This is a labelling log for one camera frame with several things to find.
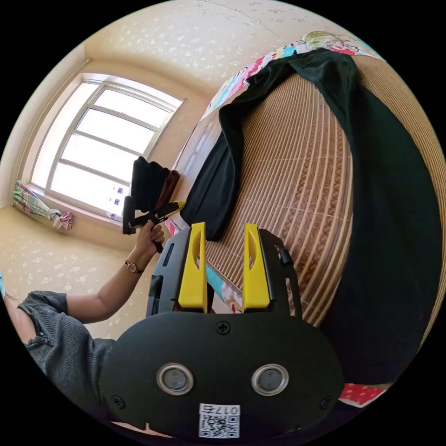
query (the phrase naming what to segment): brown clothing item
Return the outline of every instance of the brown clothing item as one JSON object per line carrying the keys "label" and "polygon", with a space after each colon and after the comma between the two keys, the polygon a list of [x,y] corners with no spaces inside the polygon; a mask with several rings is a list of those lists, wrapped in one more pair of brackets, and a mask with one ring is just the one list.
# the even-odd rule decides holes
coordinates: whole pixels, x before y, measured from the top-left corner
{"label": "brown clothing item", "polygon": [[179,179],[180,174],[177,171],[170,171],[159,194],[157,209],[169,203]]}

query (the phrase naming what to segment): bottle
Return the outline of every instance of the bottle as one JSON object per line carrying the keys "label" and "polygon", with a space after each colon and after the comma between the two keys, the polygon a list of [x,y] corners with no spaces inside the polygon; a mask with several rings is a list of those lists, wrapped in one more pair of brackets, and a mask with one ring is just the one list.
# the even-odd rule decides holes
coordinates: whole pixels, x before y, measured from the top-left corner
{"label": "bottle", "polygon": [[110,214],[122,215],[124,210],[124,197],[126,195],[126,188],[121,186],[115,186],[112,189],[110,197]]}
{"label": "bottle", "polygon": [[122,223],[122,216],[121,215],[116,215],[116,214],[112,214],[111,212],[107,212],[107,217],[110,220],[114,220],[115,222]]}

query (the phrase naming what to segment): sleeve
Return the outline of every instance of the sleeve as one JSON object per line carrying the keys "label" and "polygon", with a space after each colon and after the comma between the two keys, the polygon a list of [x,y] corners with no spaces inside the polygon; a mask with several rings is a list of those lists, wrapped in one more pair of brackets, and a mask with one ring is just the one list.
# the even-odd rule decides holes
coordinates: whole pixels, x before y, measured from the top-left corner
{"label": "sleeve", "polygon": [[66,303],[66,293],[54,293],[53,291],[33,291],[28,294],[21,304],[30,307],[51,307],[57,313],[68,314],[68,305]]}

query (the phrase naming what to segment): curtain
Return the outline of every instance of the curtain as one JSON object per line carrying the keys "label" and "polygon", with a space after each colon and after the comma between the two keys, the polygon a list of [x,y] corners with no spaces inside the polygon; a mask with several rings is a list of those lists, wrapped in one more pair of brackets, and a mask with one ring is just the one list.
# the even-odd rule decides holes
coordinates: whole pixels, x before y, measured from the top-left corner
{"label": "curtain", "polygon": [[23,181],[15,182],[13,204],[27,214],[46,217],[55,229],[70,230],[73,224],[71,212],[62,214],[60,210],[50,209]]}

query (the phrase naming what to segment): window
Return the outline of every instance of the window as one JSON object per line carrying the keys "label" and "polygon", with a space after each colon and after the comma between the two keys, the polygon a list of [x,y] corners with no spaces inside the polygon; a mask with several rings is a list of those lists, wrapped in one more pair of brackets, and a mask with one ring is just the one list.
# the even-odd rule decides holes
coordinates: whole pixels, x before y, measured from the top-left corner
{"label": "window", "polygon": [[31,185],[98,215],[122,215],[133,162],[148,157],[181,104],[147,90],[83,79],[40,146]]}

